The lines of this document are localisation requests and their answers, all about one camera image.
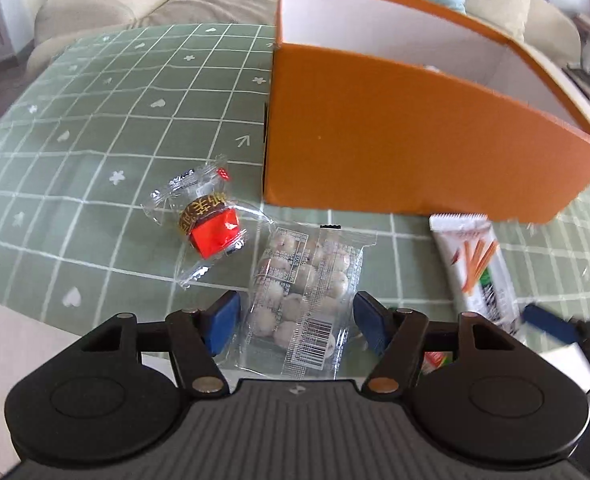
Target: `bag of white balls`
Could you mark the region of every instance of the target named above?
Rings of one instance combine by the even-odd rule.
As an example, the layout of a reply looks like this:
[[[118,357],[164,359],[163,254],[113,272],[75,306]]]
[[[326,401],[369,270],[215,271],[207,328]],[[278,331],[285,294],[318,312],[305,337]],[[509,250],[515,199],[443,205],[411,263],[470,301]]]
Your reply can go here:
[[[363,248],[376,235],[280,224],[251,282],[239,365],[269,376],[334,378],[353,323]]]

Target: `barcode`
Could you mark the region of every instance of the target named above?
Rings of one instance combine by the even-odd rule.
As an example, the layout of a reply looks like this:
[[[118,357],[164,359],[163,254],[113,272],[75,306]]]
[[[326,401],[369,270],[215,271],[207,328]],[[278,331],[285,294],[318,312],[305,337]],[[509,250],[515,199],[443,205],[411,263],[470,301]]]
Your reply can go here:
[[[326,348],[331,337],[333,324],[320,319],[309,318],[303,327],[302,335],[297,342],[291,362],[322,370],[326,358]]]

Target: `clear plastic bag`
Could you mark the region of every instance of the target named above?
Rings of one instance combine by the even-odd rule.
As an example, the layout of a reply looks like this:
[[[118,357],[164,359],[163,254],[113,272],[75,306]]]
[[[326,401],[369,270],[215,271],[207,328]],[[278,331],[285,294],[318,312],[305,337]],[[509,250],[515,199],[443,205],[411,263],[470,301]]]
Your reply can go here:
[[[363,248],[375,243],[376,235],[280,224],[251,282],[238,366],[295,380],[336,377]]]
[[[244,247],[245,219],[272,223],[254,206],[231,198],[229,183],[226,158],[219,155],[154,190],[142,204],[150,219],[160,226],[178,228],[186,241],[175,267],[175,281],[182,288],[201,278],[222,257]]]

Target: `grid pattern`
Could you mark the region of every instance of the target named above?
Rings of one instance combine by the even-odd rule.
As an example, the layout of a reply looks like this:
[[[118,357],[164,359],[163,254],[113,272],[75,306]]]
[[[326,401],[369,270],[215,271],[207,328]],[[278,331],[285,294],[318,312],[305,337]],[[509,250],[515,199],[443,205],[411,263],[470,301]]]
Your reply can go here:
[[[175,25],[67,49],[0,120],[0,303],[82,334],[124,310],[159,320],[229,288],[246,292],[266,234],[259,226],[249,226],[251,240],[234,258],[184,291],[173,283],[179,237],[139,205],[224,153],[234,196],[268,216],[376,233],[360,289],[387,306],[454,319],[426,218],[262,202],[273,37],[266,26]],[[537,300],[564,316],[590,316],[590,187],[547,225],[503,222],[496,232],[520,306]],[[552,344],[528,337],[534,349]],[[344,372],[368,371],[361,354],[347,350]]]

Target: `black circular cover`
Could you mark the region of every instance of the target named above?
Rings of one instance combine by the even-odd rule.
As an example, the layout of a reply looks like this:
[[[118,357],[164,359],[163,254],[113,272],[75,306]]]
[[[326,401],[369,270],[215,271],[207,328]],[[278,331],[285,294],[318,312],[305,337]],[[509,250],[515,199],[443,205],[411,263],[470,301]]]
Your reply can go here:
[[[483,463],[568,456],[590,414],[582,390],[529,351],[477,351],[422,378],[410,395],[433,439]]]
[[[169,430],[180,409],[174,384],[136,360],[107,357],[52,360],[11,390],[6,423],[20,455],[96,465],[132,455]]]

